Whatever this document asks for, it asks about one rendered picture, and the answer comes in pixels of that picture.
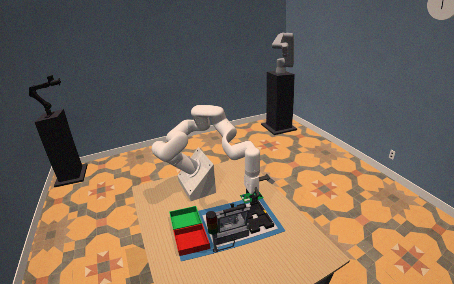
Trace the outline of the green circuit board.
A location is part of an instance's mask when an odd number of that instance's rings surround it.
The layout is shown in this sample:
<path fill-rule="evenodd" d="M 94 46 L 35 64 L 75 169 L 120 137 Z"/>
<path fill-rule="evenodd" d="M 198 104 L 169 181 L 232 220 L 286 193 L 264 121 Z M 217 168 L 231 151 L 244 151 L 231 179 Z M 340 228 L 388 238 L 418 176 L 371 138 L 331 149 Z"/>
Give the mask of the green circuit board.
<path fill-rule="evenodd" d="M 252 194 L 250 194 L 250 193 L 242 194 L 240 196 L 241 196 L 242 200 L 244 201 L 244 203 L 248 203 L 248 202 L 252 201 Z M 260 198 L 264 198 L 264 197 L 259 192 L 258 200 Z"/>

